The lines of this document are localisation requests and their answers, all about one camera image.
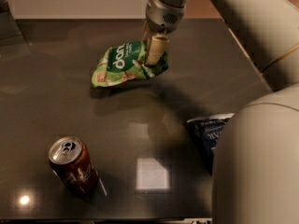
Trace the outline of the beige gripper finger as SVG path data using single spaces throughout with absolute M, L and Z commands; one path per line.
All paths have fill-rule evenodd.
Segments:
M 142 41 L 148 42 L 150 38 L 150 28 L 147 21 L 144 21 L 143 32 L 142 32 Z
M 165 34 L 146 32 L 143 35 L 146 42 L 145 65 L 155 65 L 163 56 L 169 45 L 169 39 Z

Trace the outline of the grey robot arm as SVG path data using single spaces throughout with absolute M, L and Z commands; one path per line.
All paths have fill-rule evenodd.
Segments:
M 221 132 L 212 164 L 212 222 L 299 224 L 298 9 L 288 0 L 210 2 L 249 58 L 241 88 L 260 95 Z M 186 5 L 148 0 L 147 35 L 174 32 Z

